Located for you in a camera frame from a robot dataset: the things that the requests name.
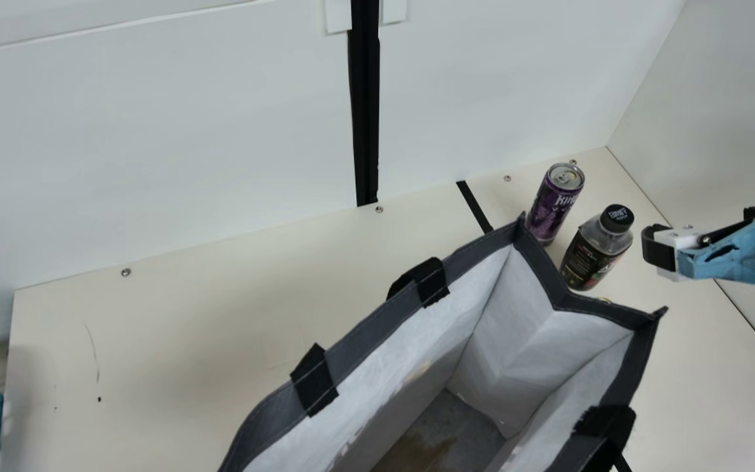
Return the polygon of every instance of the plastic bottle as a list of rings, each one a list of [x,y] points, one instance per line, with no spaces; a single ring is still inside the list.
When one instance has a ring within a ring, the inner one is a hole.
[[[608,274],[633,243],[633,212],[611,205],[579,227],[561,262],[561,275],[573,290],[590,290]]]

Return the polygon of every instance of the bag bottom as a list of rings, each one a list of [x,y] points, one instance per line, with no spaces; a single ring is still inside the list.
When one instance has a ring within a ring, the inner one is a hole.
[[[488,416],[443,389],[372,472],[482,472],[505,442]]]

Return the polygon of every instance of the black bottle cap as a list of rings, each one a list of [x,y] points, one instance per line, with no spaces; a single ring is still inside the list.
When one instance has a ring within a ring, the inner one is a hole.
[[[602,212],[599,222],[611,233],[625,233],[634,224],[634,213],[627,206],[611,205]]]

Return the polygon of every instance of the white bracket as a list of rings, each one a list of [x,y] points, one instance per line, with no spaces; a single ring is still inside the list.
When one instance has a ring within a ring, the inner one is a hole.
[[[329,35],[351,29],[351,0],[324,0],[326,2],[326,30]]]
[[[407,21],[407,0],[383,0],[381,23],[392,24]]]

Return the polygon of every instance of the purple energy drink can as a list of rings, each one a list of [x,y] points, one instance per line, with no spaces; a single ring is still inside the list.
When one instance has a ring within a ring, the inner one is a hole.
[[[584,186],[585,174],[575,166],[575,161],[549,168],[526,219],[528,230],[540,244],[552,244]]]

